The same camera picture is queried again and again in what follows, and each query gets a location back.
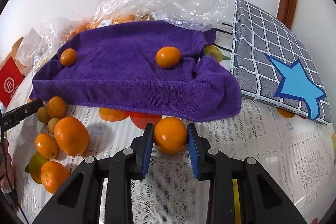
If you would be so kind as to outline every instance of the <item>gray plaid fabric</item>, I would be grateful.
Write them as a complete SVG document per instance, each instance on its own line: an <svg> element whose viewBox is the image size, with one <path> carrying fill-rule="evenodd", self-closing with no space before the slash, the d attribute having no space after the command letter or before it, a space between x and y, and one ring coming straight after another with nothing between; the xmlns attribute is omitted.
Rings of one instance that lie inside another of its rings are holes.
<svg viewBox="0 0 336 224"><path fill-rule="evenodd" d="M310 80L324 90L320 76L302 42L279 20L244 0L236 0L231 72L241 93L263 103L308 117L303 101L275 97L281 80L265 54L290 65L299 59ZM317 122L331 122L327 98L319 101Z"/></svg>

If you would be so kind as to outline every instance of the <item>white lace tablecloth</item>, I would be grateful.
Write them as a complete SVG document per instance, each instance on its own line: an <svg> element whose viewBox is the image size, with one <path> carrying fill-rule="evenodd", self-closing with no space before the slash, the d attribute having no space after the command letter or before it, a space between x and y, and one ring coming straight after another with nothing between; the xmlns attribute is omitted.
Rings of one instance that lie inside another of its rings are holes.
<svg viewBox="0 0 336 224"><path fill-rule="evenodd" d="M26 103L32 89L30 73L19 87L8 111ZM89 131L87 155L97 159L113 156L129 147L143 131L130 118L121 122L100 119L98 108L70 106L68 115L81 120ZM198 133L229 157L255 157L272 175L307 223L321 218L336 197L335 157L332 125L325 126L295 116L286 119L273 107L243 99L241 112L222 121L196 123ZM36 115L8 131L9 152L16 172L19 202L32 222L50 199L43 185L36 184L25 166L36 152L35 136L46 132ZM57 160L70 171L83 157L69 157L60 151ZM165 155L153 147L149 172L143 181L132 181L134 223L204 224L209 182L196 181L187 149ZM104 223L104 210L100 212Z"/></svg>

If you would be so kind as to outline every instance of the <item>white grid pattern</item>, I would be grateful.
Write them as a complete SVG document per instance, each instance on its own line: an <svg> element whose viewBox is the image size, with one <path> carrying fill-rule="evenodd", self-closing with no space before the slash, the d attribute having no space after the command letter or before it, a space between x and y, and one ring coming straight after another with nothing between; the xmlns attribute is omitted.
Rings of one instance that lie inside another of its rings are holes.
<svg viewBox="0 0 336 224"><path fill-rule="evenodd" d="M247 6L247 9L245 9L243 6L238 5L238 3L243 3L244 5ZM253 7L253 9L258 10L258 12L260 14L259 15L255 15L254 13L252 13L250 7ZM244 10L245 12L247 12L248 15L249 15L249 18L247 18L247 16L244 14L244 12L239 13L240 9ZM263 13L265 15L269 16L272 21L269 21L268 19L264 18L263 17ZM261 22L262 22L262 26L260 26L256 22L253 22L251 15L253 15L254 17L259 18L261 20ZM251 28L249 28L249 26L247 26L246 24L242 23L240 21L240 17L245 17L250 22ZM273 56L273 57L281 60L285 64L292 64L293 62L290 61L290 60L287 60L285 58L284 53L283 53L283 50L289 51L293 55L293 59L294 60L296 60L296 59L298 59L300 57L300 59L304 61L304 63L302 65L305 67L306 72L309 74L309 76L310 76L310 78L311 78L311 80L313 82L314 82L314 79L312 77L312 73L318 74L317 71L312 70L312 69L310 69L308 67L307 61L312 62L312 60L303 56L302 50L306 51L306 49L300 47L299 43L297 42L298 39L294 36L294 34L292 32L290 32L290 30L288 30L278 20L276 20L276 21L278 22L278 25L276 25L275 19L270 14L268 14L267 12L262 11L260 8L257 8L254 5L250 6L250 4L248 2L244 2L244 1L241 1L241 0L237 0L236 1L236 13L235 13L235 16L234 16L233 30L232 30L232 32L233 32L233 46L232 46L232 52L231 52L231 72L236 76L236 72L237 72L238 69L244 69L246 72L251 73L253 75L256 75L256 79L257 79L257 91L256 91L256 93L252 93L252 92L249 92L249 91L246 91L246 90L242 89L241 92L242 92L243 95L246 95L246 96L249 96L249 97L253 97L253 98L258 99L258 100L263 101L263 102L271 103L273 105L276 105L277 107L282 107L282 108L287 109L287 110L289 110L291 112L298 113L298 114L300 114L302 116L307 117L308 113L305 112L305 111L303 111L303 110L301 110L301 104L302 104L301 101L298 101L299 105L298 105L297 108L295 108L295 107L292 107L292 106L284 103L283 102L283 98L280 98L280 101L278 102L276 100L273 100L271 98L265 97L265 96L263 96L263 95L260 94L260 92L261 92L260 78L265 78L265 79L267 79L269 81L276 82L277 85L279 84L280 79L278 79L276 71L275 71L275 68L271 64L266 64L264 62L260 62L260 61L255 60L255 58L254 58L254 52L255 52L255 50L259 51L259 52L262 52L264 54L268 54L270 56ZM268 22L268 23L272 24L274 26L274 28L275 28L275 31L272 31L272 30L269 30L268 28L266 28L265 27L265 22ZM261 28L263 30L264 38L261 37L260 35L258 35L253 30L253 26L254 25L258 26L259 28ZM241 29L242 26L244 26L244 28L248 29L252 33L252 39L251 39L252 41L248 41L248 39L246 39L244 36L242 36L240 34L240 29ZM284 37L283 35L281 35L278 32L277 27L281 28L285 32L286 37ZM274 34L274 35L277 36L278 44L276 44L276 43L268 40L266 31L270 32L270 33L272 33L272 34ZM255 44L254 44L254 37L255 36L257 36L261 40L265 41L267 51L264 51L262 49L259 49L259 48L255 47ZM286 47L283 47L281 45L281 43L280 43L280 37L283 38L283 39L285 39L285 40L287 40L289 42L290 49L288 49ZM255 71L248 70L247 68L245 68L244 66L239 65L239 64L235 66L234 59L239 56L239 54L237 54L236 51L238 49L239 43L242 43L242 42L246 42L249 46L251 46L251 59L250 58L246 58L244 56L240 56L240 57L244 58L245 60L251 61L253 63L253 67L254 67ZM297 53L294 52L292 43L296 47L298 47L300 55L298 55ZM270 52L270 50L269 50L269 45L270 44L272 44L272 45L274 45L274 46L276 46L276 47L279 48L281 56L275 55L275 54L273 54L273 53ZM258 71L257 63L263 64L264 66L268 66L268 67L272 68L274 79L271 79L270 77L268 77L266 75L260 74L259 71ZM324 89L323 85L319 85L319 84L316 84L316 85ZM322 106L321 107L321 111L322 111L323 116L322 116L322 118L317 118L316 120L319 121L319 122L325 123L325 124L329 124L330 123L329 121L325 121L324 120L324 118L325 118L324 104L325 105L329 105L329 103L327 101L324 101L324 100L321 100L320 102L321 102L321 106Z"/></svg>

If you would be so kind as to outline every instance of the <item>human hand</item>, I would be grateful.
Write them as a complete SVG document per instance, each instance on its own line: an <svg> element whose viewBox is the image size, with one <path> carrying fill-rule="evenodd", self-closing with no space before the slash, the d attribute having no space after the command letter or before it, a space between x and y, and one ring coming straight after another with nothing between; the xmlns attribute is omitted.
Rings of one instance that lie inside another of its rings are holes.
<svg viewBox="0 0 336 224"><path fill-rule="evenodd" d="M14 178L15 178L15 174L14 174L14 169L12 166L12 157L10 156L10 154L8 153L8 140L6 138L4 138L4 146L5 146L5 153L6 153L6 159L7 159L7 172L8 172L8 177L10 180L10 183L12 185L12 187L14 187ZM11 187L9 186L7 177L5 175L5 159L4 156L2 155L2 149L0 148L0 186L2 189L6 190L6 191L10 191Z"/></svg>

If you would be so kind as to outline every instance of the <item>white circular logo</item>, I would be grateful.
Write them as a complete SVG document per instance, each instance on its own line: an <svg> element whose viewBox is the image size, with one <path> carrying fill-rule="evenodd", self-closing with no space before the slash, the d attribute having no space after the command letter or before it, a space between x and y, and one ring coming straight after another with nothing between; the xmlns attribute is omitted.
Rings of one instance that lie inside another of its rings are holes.
<svg viewBox="0 0 336 224"><path fill-rule="evenodd" d="M6 78L5 83L3 84L5 91L11 93L14 90L14 80L11 77Z"/></svg>

